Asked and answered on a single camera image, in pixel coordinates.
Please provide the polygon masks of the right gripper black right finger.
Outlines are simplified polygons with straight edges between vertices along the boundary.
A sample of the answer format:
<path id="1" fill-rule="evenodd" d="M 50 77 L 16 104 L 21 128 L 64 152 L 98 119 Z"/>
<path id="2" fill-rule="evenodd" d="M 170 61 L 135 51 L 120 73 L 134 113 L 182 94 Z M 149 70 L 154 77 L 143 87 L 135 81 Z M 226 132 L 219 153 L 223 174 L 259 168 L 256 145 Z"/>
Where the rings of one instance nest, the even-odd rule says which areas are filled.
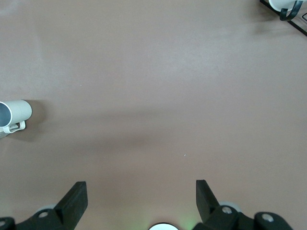
<path id="1" fill-rule="evenodd" d="M 197 230 L 291 230 L 281 216 L 258 212 L 253 218 L 230 205 L 221 205 L 205 180 L 196 181 L 196 204 L 201 222 Z"/>

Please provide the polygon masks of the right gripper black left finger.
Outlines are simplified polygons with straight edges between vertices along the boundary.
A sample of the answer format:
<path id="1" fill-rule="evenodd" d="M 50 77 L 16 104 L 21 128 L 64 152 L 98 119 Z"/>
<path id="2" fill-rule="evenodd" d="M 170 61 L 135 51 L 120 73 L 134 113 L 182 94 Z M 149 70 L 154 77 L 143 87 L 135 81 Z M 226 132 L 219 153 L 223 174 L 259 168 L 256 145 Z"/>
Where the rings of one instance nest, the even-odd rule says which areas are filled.
<path id="1" fill-rule="evenodd" d="M 2 230 L 73 230 L 88 206 L 86 182 L 76 182 L 54 206 L 33 214 L 27 220 L 16 223 L 12 217 L 1 217 Z"/>

